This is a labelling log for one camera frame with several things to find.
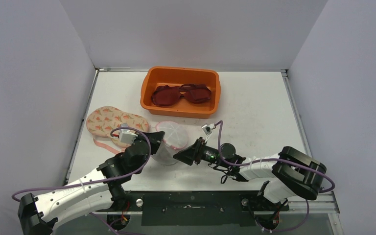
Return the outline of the white mesh laundry bag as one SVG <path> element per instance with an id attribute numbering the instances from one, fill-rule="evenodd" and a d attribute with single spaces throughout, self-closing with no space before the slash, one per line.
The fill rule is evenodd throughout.
<path id="1" fill-rule="evenodd" d="M 152 157 L 162 165 L 174 165 L 178 160 L 173 156 L 180 150 L 183 150 L 188 143 L 188 133 L 186 129 L 172 121 L 162 121 L 155 126 L 157 132 L 164 131 L 165 135 L 161 141 L 160 147 Z"/>

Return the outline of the orange plastic tub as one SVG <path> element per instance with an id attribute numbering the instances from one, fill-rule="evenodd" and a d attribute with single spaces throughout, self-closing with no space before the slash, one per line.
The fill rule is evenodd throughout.
<path id="1" fill-rule="evenodd" d="M 203 118 L 214 114 L 221 97 L 213 70 L 161 67 L 149 69 L 141 87 L 141 106 L 154 115 Z"/>

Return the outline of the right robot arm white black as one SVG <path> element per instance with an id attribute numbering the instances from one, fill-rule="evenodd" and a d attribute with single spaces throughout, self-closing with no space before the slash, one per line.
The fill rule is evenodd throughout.
<path id="1" fill-rule="evenodd" d="M 257 196 L 258 206 L 263 210 L 269 210 L 293 196 L 315 200 L 327 172 L 324 164 L 291 146 L 285 146 L 272 156 L 251 160 L 238 155 L 230 143 L 216 149 L 207 146 L 205 139 L 198 138 L 193 145 L 174 154 L 173 158 L 187 165 L 208 162 L 212 169 L 225 173 L 222 183 L 227 178 L 237 182 L 264 179 Z"/>

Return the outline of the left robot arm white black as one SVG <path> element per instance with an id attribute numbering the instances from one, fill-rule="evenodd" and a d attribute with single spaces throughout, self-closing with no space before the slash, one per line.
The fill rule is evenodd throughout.
<path id="1" fill-rule="evenodd" d="M 98 210 L 120 211 L 127 195 L 122 184 L 140 174 L 165 136 L 164 131 L 138 132 L 124 152 L 116 154 L 78 180 L 58 188 L 43 188 L 34 195 L 23 190 L 18 218 L 23 234 L 50 235 L 64 223 Z"/>

